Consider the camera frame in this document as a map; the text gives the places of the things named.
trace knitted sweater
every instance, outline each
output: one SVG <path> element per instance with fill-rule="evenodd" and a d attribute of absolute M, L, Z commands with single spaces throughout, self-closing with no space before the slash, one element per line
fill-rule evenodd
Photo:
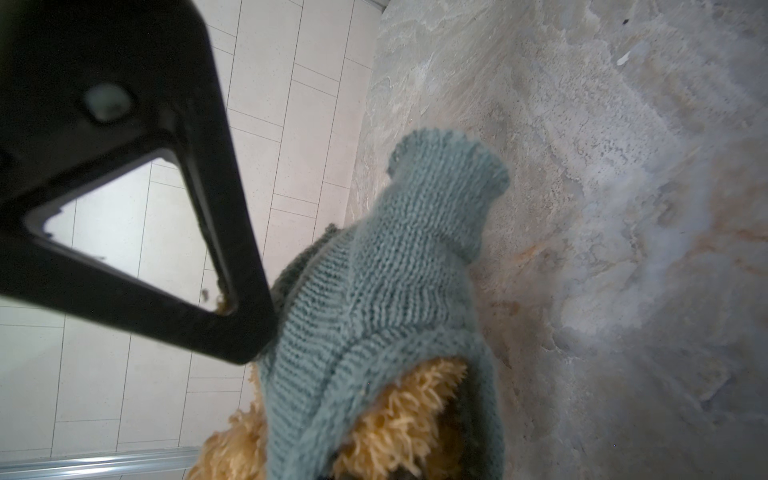
<path fill-rule="evenodd" d="M 422 130 L 397 145 L 388 173 L 367 218 L 329 229 L 276 282 L 280 333 L 257 360 L 268 480 L 326 474 L 379 392 L 439 356 L 468 363 L 458 399 L 465 473 L 502 478 L 494 371 L 466 267 L 506 169 L 462 134 Z"/>

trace teal knitted garment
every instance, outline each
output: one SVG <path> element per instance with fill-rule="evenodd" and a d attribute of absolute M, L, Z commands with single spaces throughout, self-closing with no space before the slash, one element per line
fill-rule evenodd
<path fill-rule="evenodd" d="M 468 363 L 458 398 L 466 476 L 502 478 L 492 358 L 466 269 L 507 171 L 463 134 L 421 130 L 397 145 L 388 173 L 367 218 L 329 228 L 276 281 L 280 334 L 257 360 L 268 480 L 326 474 L 383 388 L 439 356 Z"/>

